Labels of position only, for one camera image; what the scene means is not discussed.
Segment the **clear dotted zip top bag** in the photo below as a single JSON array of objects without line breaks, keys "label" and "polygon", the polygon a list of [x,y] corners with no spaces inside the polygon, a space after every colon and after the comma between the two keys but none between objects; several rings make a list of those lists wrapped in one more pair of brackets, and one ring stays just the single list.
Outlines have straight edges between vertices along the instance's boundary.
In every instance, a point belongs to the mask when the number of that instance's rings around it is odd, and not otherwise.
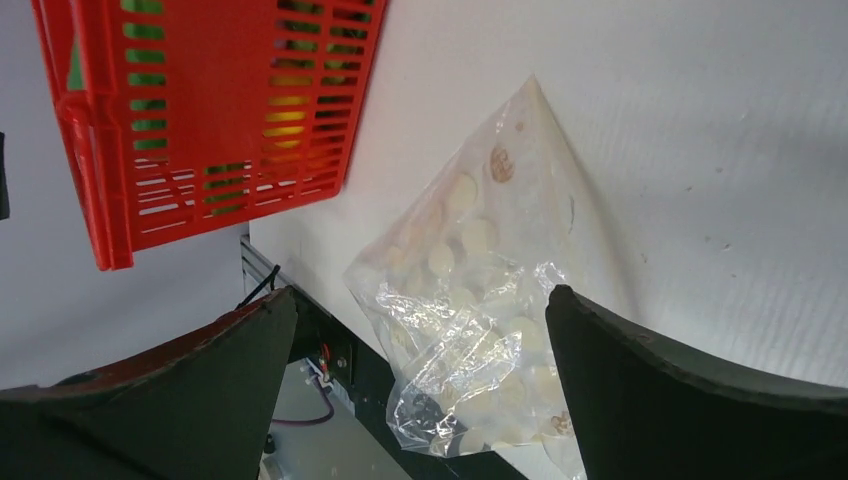
[{"label": "clear dotted zip top bag", "polygon": [[637,309],[611,223],[530,77],[344,282],[393,371],[386,421],[438,458],[540,444],[586,475],[545,320],[551,292]]}]

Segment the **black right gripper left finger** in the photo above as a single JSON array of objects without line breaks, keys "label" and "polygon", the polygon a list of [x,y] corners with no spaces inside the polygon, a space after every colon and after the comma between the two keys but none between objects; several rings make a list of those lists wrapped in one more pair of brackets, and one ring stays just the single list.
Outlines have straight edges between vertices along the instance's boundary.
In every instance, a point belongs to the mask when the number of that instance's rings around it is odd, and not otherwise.
[{"label": "black right gripper left finger", "polygon": [[124,360],[1,393],[5,479],[254,479],[294,338],[291,288]]}]

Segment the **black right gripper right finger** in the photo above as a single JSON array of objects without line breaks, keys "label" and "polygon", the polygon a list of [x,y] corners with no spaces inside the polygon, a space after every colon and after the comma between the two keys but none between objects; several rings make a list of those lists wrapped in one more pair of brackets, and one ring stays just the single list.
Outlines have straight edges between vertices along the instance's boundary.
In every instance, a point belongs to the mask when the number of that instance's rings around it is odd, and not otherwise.
[{"label": "black right gripper right finger", "polygon": [[545,318],[591,479],[843,479],[847,392],[739,365],[554,288]]}]

